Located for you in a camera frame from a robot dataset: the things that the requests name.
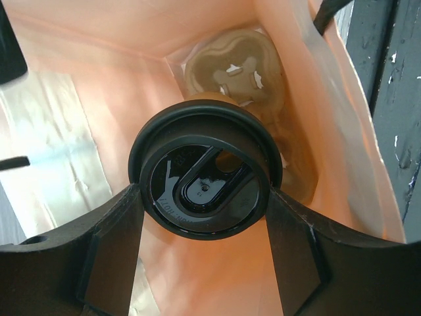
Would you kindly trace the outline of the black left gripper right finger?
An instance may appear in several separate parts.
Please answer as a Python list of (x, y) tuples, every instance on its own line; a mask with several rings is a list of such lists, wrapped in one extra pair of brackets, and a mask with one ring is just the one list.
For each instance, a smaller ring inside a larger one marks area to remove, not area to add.
[(285, 315), (419, 315), (420, 243), (344, 226), (272, 190), (266, 224)]

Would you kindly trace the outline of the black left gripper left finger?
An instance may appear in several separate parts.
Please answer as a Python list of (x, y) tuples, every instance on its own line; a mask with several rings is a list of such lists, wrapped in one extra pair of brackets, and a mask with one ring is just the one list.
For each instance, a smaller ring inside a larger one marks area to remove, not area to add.
[(131, 184), (69, 223), (1, 246), (1, 314), (127, 315), (143, 217)]

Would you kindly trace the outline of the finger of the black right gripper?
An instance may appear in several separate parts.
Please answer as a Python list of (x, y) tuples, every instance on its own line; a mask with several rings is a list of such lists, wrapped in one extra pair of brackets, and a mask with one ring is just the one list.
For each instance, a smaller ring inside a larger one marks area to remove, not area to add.
[(0, 25), (0, 80), (8, 84), (25, 75), (28, 66), (2, 3)]

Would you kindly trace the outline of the black plastic cup lid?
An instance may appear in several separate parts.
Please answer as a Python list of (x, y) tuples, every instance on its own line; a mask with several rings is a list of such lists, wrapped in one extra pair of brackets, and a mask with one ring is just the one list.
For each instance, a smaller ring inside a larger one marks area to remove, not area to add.
[(251, 113), (224, 101), (170, 106), (139, 131), (128, 158), (146, 212), (163, 228), (192, 240), (220, 240), (259, 221), (282, 159)]

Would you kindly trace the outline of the brown paper cup innermost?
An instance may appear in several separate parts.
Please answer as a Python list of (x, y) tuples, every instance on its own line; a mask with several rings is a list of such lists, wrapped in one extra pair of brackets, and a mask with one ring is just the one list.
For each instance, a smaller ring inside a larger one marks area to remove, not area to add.
[(193, 100), (199, 100), (199, 99), (208, 99), (208, 100), (214, 100), (214, 101), (223, 101), (226, 103), (230, 103), (232, 105), (238, 106), (238, 103), (233, 100), (232, 98), (228, 97), (227, 95), (217, 93), (217, 92), (201, 92), (196, 93), (194, 95), (188, 96), (186, 98), (186, 101), (193, 101)]

